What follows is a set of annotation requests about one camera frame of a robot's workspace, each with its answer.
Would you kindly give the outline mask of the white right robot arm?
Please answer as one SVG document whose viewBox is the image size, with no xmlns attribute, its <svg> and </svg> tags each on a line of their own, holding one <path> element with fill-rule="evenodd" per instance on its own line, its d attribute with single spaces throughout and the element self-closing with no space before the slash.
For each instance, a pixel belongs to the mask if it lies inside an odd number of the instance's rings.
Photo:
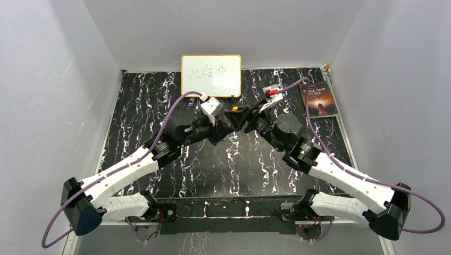
<svg viewBox="0 0 451 255">
<path fill-rule="evenodd" d="M 284 220 L 338 217 L 368 226 L 386 239 L 399 240 L 410 210 L 409 194 L 377 184 L 353 168 L 339 168 L 334 157 L 308 140 L 305 126 L 293 114 L 281 114 L 274 120 L 267 109 L 261 112 L 259 107 L 247 106 L 224 115 L 236 131 L 255 131 L 273 148 L 284 152 L 282 160 L 292 169 L 327 181 L 348 194 L 341 197 L 309 189 L 299 203 L 281 206 Z"/>
</svg>

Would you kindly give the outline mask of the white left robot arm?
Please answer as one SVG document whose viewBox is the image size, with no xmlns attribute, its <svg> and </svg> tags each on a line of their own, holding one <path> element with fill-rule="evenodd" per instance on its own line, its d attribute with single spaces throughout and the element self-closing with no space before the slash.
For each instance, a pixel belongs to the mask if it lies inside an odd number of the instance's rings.
<svg viewBox="0 0 451 255">
<path fill-rule="evenodd" d="M 104 220 L 138 217 L 153 221 L 164 209 L 146 192 L 116 196 L 126 185 L 154 173 L 181 156 L 182 148 L 208 140 L 216 145 L 233 128 L 213 114 L 169 112 L 159 131 L 134 153 L 110 168 L 78 181 L 64 182 L 61 212 L 77 236 L 96 229 Z"/>
</svg>

